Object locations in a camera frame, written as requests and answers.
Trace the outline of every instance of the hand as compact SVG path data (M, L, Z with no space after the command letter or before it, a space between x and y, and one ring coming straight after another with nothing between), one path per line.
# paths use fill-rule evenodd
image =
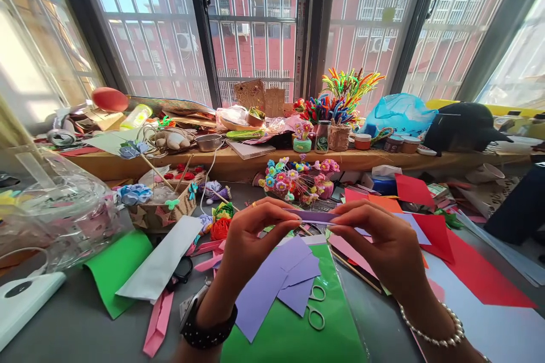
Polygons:
M369 262L380 282L403 306L434 299L416 232L407 221L367 200L343 204L330 213L339 214L332 220L336 225L329 228L331 232L344 238ZM354 226L363 226L373 243Z

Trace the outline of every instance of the colorful pipe cleaner bundle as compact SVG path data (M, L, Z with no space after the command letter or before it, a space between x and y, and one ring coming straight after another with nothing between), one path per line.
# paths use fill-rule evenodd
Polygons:
M259 185L266 192L272 192L285 201L299 201L303 204L312 204L324 193L325 186L335 172L341 169L336 161L325 159L314 164L305 162L307 155L300 155L300 162L290 162L284 157L275 163L269 160L266 177L259 181Z
M336 124L358 122L356 108L362 96L375 89L376 84L385 76L371 73L362 77L363 68L360 69L357 77L354 76L354 70L350 74L341 71L340 75L335 68L331 68L329 72L331 78L327 75L322 76L326 88L322 90L320 96L311 97L307 101L300 98L294 103L295 111L300 113L302 119L314 125L321 120L334 120Z

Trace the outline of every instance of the small jar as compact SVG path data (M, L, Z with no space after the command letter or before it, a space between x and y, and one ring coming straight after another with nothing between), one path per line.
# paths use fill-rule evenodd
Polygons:
M371 135L358 133L354 136L354 147L358 150L368 150L371 148Z
M401 145L403 144L403 139L399 136L390 136L386 139L384 144L384 150L390 153L397 153Z
M329 151L329 127L330 121L320 121L316 130L316 144L314 151L319 154L326 154Z
M422 141L412 136L403 136L403 144L401 145L401 153L416 153Z

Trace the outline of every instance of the glue bottle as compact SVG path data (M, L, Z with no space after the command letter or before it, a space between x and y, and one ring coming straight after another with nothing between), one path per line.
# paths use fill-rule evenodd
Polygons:
M130 130L141 127L152 113L153 111L149 106L144 104L137 105L129 116L127 116L127 119L121 122L119 130Z

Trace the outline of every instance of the stuffed toy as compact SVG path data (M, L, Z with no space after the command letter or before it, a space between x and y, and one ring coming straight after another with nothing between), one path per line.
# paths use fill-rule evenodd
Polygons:
M150 140L157 147L168 147L171 150L180 151L188 149L195 142L194 129L164 128L153 135Z

